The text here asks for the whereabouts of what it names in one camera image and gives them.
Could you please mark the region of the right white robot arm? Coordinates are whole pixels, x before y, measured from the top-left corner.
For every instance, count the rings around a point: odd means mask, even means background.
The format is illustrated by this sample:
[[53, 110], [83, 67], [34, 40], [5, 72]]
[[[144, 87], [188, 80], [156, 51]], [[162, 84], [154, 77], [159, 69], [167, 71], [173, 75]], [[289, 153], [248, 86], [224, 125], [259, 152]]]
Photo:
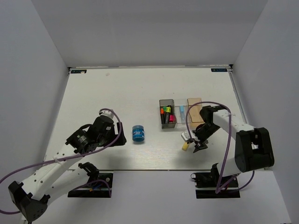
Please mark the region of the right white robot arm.
[[228, 176], [274, 165], [270, 134], [266, 128], [255, 128], [234, 118], [223, 106], [204, 106], [199, 114], [204, 124], [193, 131], [196, 137], [194, 153], [206, 149], [208, 138], [219, 129], [230, 133], [235, 140], [234, 157], [212, 166], [211, 181], [214, 185], [222, 186]]

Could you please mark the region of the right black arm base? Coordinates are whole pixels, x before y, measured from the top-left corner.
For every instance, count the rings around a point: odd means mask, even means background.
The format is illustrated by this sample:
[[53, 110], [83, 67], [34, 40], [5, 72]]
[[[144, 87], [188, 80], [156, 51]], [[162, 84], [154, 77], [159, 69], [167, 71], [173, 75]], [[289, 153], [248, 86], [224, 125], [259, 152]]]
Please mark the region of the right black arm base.
[[231, 199], [240, 198], [239, 184], [235, 177], [226, 187], [216, 194], [217, 180], [212, 178], [210, 172], [192, 173], [190, 178], [195, 183], [197, 199]]

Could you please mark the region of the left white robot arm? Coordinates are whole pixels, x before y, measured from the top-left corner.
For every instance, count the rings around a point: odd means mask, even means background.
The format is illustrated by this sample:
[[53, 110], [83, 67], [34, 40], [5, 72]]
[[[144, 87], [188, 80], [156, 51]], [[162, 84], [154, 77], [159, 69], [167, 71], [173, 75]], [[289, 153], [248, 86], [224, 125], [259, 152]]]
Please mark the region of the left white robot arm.
[[[67, 138], [52, 164], [42, 166], [21, 182], [12, 182], [8, 187], [12, 202], [32, 223], [60, 196], [101, 182], [100, 171], [90, 162], [80, 163], [82, 157], [98, 147], [123, 146], [126, 142], [122, 123], [115, 123], [113, 115], [104, 111], [93, 124], [80, 127]], [[79, 163], [78, 168], [71, 171], [69, 168], [75, 163]]]

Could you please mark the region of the pink cap black highlighter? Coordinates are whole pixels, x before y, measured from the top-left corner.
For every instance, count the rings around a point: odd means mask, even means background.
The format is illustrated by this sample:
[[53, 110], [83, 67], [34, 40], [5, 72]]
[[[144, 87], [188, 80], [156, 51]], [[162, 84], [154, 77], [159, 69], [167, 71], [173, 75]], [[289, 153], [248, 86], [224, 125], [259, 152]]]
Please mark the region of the pink cap black highlighter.
[[176, 118], [175, 118], [175, 115], [171, 114], [169, 116], [169, 123], [175, 123], [176, 122]]

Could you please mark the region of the green cap black highlighter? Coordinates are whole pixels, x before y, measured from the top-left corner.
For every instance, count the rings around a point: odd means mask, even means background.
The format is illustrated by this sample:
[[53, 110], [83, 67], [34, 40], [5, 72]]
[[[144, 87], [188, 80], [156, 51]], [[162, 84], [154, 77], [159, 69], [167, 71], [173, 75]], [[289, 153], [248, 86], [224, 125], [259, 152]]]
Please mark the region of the green cap black highlighter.
[[163, 118], [163, 123], [167, 124], [168, 123], [168, 113], [167, 113], [166, 106], [161, 109], [161, 117]]

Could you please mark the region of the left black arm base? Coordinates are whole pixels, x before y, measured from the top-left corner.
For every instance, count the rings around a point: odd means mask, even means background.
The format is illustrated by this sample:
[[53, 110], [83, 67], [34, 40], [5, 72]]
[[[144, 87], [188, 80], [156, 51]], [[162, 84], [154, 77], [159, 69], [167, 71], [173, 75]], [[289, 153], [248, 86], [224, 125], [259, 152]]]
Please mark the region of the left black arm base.
[[70, 191], [69, 198], [111, 198], [113, 188], [113, 172], [99, 173], [97, 181]]

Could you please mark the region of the yellow cap black highlighter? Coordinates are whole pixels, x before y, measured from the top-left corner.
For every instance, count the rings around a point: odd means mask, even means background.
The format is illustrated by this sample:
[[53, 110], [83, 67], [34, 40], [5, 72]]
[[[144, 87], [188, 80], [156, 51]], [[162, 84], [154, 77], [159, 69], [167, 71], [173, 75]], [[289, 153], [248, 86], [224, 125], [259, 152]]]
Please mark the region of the yellow cap black highlighter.
[[168, 124], [169, 116], [171, 115], [171, 105], [165, 107], [164, 114], [165, 114], [165, 123]]

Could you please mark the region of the pale yellow glue stick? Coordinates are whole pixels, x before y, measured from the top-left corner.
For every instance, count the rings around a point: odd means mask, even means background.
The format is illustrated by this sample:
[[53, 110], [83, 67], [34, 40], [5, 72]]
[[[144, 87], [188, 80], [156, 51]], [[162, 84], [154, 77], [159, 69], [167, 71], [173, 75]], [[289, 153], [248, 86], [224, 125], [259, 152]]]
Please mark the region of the pale yellow glue stick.
[[182, 150], [186, 151], [189, 148], [189, 143], [185, 142], [182, 146]]

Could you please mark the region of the orange cap black highlighter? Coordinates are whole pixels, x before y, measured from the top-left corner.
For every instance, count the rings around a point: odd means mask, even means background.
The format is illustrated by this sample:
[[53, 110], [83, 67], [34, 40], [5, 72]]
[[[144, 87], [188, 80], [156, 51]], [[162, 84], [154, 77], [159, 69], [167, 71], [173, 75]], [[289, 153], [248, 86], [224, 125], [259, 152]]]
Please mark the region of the orange cap black highlighter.
[[161, 118], [161, 124], [164, 124], [164, 109], [160, 108], [160, 118]]

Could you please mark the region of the blue round jar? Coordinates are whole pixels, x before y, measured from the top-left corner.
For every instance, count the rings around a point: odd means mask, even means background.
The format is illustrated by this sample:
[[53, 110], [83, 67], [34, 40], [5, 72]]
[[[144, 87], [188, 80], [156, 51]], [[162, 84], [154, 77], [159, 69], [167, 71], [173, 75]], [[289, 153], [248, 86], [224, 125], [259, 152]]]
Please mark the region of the blue round jar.
[[135, 125], [132, 127], [133, 142], [143, 142], [145, 140], [144, 127], [142, 125]]

